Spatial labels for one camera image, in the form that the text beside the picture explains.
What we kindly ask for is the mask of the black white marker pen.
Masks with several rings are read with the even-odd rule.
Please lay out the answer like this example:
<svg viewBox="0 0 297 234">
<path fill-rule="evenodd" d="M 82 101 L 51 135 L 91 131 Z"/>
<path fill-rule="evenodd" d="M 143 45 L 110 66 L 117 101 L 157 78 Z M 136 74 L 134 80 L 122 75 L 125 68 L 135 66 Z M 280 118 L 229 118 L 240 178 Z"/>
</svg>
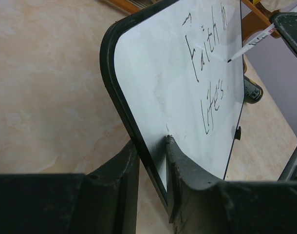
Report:
<svg viewBox="0 0 297 234">
<path fill-rule="evenodd" d="M 271 35 L 276 30 L 275 25 L 272 23 L 270 26 L 268 26 L 266 29 L 264 29 L 261 33 L 259 33 L 256 37 L 254 37 L 252 40 L 250 40 L 244 47 L 242 47 L 239 51 L 237 51 L 227 62 L 231 62 L 234 59 L 238 58 L 239 56 L 242 56 L 244 53 L 246 53 L 248 50 L 256 46 L 258 43 L 260 43 L 263 39 Z"/>
</svg>

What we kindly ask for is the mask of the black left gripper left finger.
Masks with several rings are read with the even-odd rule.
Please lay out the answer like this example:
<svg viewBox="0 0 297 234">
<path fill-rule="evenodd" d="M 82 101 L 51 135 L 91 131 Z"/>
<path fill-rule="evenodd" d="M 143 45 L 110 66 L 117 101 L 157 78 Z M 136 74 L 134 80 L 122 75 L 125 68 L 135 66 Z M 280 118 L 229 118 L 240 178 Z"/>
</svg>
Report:
<svg viewBox="0 0 297 234">
<path fill-rule="evenodd" d="M 0 234 L 133 234 L 139 156 L 132 142 L 85 174 L 0 174 Z"/>
</svg>

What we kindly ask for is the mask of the white whiteboard black frame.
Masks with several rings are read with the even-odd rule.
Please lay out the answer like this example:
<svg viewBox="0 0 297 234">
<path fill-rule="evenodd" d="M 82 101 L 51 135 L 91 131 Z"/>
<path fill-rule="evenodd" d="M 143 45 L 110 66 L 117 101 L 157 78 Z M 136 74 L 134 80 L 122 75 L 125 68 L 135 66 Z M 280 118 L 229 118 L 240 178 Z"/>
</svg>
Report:
<svg viewBox="0 0 297 234">
<path fill-rule="evenodd" d="M 244 103 L 238 0 L 161 0 L 103 36 L 103 82 L 164 207 L 166 138 L 224 179 Z"/>
</svg>

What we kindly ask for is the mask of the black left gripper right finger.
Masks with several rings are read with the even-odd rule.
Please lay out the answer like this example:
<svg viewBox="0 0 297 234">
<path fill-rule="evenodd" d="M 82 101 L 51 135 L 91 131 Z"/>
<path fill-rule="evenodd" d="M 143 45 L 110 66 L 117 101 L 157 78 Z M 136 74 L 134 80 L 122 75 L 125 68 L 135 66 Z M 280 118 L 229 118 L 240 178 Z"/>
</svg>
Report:
<svg viewBox="0 0 297 234">
<path fill-rule="evenodd" d="M 167 213 L 176 234 L 297 234 L 297 181 L 225 181 L 166 139 Z"/>
</svg>

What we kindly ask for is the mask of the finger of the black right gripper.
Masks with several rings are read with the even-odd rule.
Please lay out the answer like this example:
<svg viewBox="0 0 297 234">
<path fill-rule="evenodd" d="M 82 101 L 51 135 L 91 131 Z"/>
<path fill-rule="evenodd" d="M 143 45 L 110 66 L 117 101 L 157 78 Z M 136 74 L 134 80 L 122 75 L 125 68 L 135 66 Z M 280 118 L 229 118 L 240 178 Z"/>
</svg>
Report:
<svg viewBox="0 0 297 234">
<path fill-rule="evenodd" d="M 297 12 L 277 12 L 269 20 L 297 58 Z"/>
</svg>

